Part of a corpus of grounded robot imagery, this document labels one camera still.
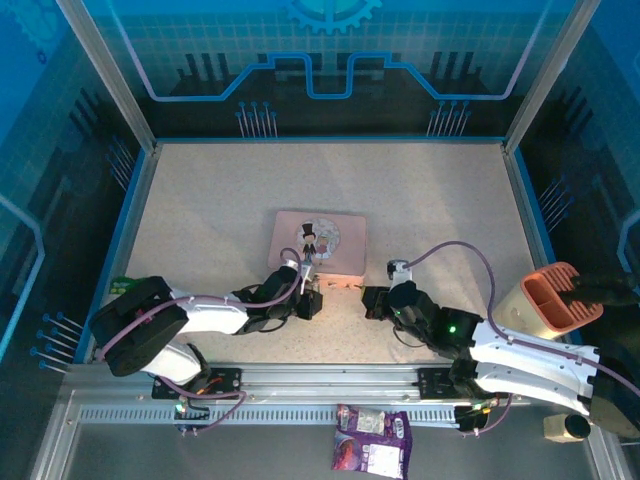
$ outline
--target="pink box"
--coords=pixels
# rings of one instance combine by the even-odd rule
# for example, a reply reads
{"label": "pink box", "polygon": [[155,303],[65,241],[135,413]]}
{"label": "pink box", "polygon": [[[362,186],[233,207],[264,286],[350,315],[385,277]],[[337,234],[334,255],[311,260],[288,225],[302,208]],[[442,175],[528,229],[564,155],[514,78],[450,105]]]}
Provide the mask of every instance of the pink box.
{"label": "pink box", "polygon": [[366,266],[367,222],[355,215],[280,211],[269,249],[269,268],[282,264],[280,251],[295,249],[311,260],[322,283],[358,286]]}

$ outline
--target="snack bag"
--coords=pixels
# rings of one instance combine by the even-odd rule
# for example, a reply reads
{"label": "snack bag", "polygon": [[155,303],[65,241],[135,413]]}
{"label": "snack bag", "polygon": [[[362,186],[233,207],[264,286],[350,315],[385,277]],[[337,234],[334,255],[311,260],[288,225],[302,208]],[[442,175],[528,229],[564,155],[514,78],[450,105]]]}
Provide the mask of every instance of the snack bag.
{"label": "snack bag", "polygon": [[332,469],[408,480],[411,444],[406,412],[338,405]]}

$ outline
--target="robotic arm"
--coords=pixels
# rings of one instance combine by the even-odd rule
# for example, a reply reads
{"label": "robotic arm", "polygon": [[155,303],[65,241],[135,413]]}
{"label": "robotic arm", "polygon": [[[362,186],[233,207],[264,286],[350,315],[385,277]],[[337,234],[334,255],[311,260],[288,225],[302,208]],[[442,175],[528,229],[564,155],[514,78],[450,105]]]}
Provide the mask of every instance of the robotic arm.
{"label": "robotic arm", "polygon": [[418,290],[407,264],[404,260],[388,263],[390,287],[365,288],[362,301],[367,318],[388,319],[395,328],[453,360],[449,379],[460,393],[478,399],[497,392],[537,398],[589,416],[605,430],[640,436],[638,399],[597,368],[614,367],[629,377],[620,361],[603,358],[590,346],[543,340],[499,325],[496,332],[476,314],[440,307]]}
{"label": "robotic arm", "polygon": [[[280,320],[280,328],[291,316],[311,320],[322,309],[322,295],[310,282],[313,266],[303,263],[301,269],[298,279],[298,264],[286,260],[263,284],[234,291],[224,297],[225,303],[214,297],[202,301],[206,297],[198,296],[160,310],[108,349],[105,360],[111,372],[117,377],[147,372],[167,378],[187,391],[202,391],[211,381],[210,367],[195,345],[176,338],[188,333],[261,332],[270,320]],[[293,293],[277,301],[294,284]],[[172,289],[162,277],[149,277],[98,311],[89,327],[97,344],[105,348],[142,315],[184,297],[189,295]],[[256,304],[257,308],[235,306],[238,303]]]}

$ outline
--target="gray floor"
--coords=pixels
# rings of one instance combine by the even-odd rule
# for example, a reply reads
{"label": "gray floor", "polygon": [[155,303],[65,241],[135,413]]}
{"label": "gray floor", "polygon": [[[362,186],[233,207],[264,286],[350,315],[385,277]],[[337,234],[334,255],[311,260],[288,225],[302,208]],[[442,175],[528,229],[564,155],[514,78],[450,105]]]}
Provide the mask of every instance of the gray floor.
{"label": "gray floor", "polygon": [[[192,293],[262,282],[279,210],[363,215],[367,285],[387,285],[387,261],[465,240],[494,267],[498,300],[532,261],[499,145],[438,143],[164,145],[128,267]],[[414,270],[442,305],[484,314],[488,280],[453,247]],[[360,293],[326,290],[311,322],[273,334],[191,338],[208,360],[264,363],[430,362],[364,319]]]}
{"label": "gray floor", "polygon": [[[586,444],[542,436],[545,408],[514,408],[485,437],[414,428],[413,480],[595,479]],[[182,438],[173,427],[85,425],[67,480],[361,480],[333,472],[333,427],[220,427]]]}

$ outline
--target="green object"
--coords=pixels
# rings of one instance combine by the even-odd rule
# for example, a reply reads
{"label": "green object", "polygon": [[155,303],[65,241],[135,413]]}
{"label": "green object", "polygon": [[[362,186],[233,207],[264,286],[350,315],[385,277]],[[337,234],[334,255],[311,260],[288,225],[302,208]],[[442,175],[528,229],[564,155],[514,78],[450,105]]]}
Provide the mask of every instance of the green object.
{"label": "green object", "polygon": [[131,288],[142,282],[144,278],[130,278],[130,277],[116,277],[111,280],[111,287],[109,293],[111,295],[122,295]]}

